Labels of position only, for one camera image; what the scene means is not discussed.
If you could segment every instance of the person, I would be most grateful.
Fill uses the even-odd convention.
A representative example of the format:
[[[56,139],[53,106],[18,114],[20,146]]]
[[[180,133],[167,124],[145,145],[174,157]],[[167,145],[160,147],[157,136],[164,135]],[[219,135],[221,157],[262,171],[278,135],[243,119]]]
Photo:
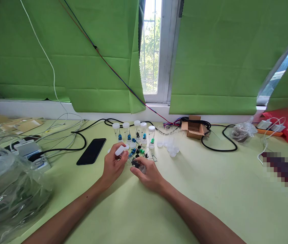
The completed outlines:
[[[77,222],[94,205],[96,199],[112,185],[124,170],[128,151],[125,151],[121,159],[114,154],[121,145],[126,146],[122,142],[114,144],[105,156],[103,174],[94,185],[43,224],[23,244],[60,244],[64,242]],[[158,171],[154,161],[143,157],[137,158],[137,161],[146,167],[146,173],[143,174],[135,167],[131,167],[130,171],[144,186],[160,194],[176,209],[201,244],[245,243],[216,216],[191,201],[167,182]]]

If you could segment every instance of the white wall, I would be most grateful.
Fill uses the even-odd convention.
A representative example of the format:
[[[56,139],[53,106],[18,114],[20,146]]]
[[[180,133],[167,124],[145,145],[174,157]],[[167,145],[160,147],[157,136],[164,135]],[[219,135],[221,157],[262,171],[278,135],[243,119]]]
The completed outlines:
[[[62,103],[69,113],[79,114],[83,119],[98,120],[101,118],[114,118],[121,121],[152,121],[165,122],[157,114],[146,108],[145,111],[137,114],[114,114],[114,113],[76,113],[71,103]],[[166,104],[151,103],[147,104],[157,113],[161,114],[170,122],[174,122],[179,117],[188,115],[169,115],[170,107]],[[258,122],[261,113],[265,107],[257,107],[257,113],[254,121]],[[10,118],[20,117],[43,117],[45,119],[57,119],[65,110],[58,102],[53,101],[26,101],[26,100],[9,100],[0,99],[0,114]],[[201,119],[210,123],[241,123],[247,121],[252,115],[202,115]],[[77,120],[79,117],[70,115],[69,119]]]

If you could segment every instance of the finger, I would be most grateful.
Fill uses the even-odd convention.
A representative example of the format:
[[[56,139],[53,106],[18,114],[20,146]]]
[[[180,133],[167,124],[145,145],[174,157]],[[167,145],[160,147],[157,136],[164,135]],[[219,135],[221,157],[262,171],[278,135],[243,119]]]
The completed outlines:
[[[145,167],[147,167],[148,164],[151,162],[150,160],[148,160],[148,159],[146,159],[146,158],[144,158],[144,157],[138,157],[138,158],[136,158],[135,160],[136,160],[137,162],[145,165]]]
[[[122,166],[122,165],[125,165],[126,161],[128,160],[128,155],[129,155],[129,152],[128,151],[124,151],[121,159],[116,163],[117,166]]]
[[[142,181],[145,177],[145,175],[136,167],[130,167],[130,171],[137,176],[137,178]]]
[[[111,150],[110,150],[110,154],[111,155],[114,155],[114,153],[116,152],[116,150],[120,147],[120,146],[126,146],[123,142],[118,142],[116,144],[114,144],[112,147],[111,147]]]

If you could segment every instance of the smartphone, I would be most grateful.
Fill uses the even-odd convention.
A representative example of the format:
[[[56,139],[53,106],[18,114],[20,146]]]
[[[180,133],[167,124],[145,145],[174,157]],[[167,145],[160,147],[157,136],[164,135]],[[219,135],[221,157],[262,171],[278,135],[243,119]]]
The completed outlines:
[[[77,161],[76,165],[93,164],[96,161],[104,143],[107,139],[99,138],[93,139],[89,146],[85,149],[84,153]]]

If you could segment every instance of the light green tabletop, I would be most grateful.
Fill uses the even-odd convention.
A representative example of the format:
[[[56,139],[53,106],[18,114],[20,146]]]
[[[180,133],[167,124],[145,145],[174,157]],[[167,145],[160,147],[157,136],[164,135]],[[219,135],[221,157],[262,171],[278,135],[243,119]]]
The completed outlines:
[[[47,128],[52,121],[26,134]],[[63,126],[48,133],[62,129]],[[213,148],[230,149],[223,137],[223,127],[213,126],[205,141]],[[53,135],[61,137],[65,132]],[[85,192],[102,174],[104,156],[115,143],[112,127],[99,123],[82,132],[88,143],[106,138],[100,155],[92,165],[77,166],[84,150],[64,153],[49,159],[52,168],[45,174],[54,183],[54,197],[46,213],[24,234],[13,240],[21,243],[63,207]],[[153,153],[162,176],[184,195],[216,215],[246,243],[288,243],[288,188],[270,169],[263,167],[257,155],[263,149],[261,134],[236,152],[214,152],[200,140],[183,137],[180,152],[171,158],[166,148]],[[44,149],[65,147],[72,140],[42,140]],[[82,147],[77,136],[72,148]],[[269,139],[269,150],[288,157],[288,143],[283,138]],[[177,212],[163,198],[145,189],[126,166],[120,178],[100,198],[95,208],[71,233],[67,244],[78,243],[198,243]]]

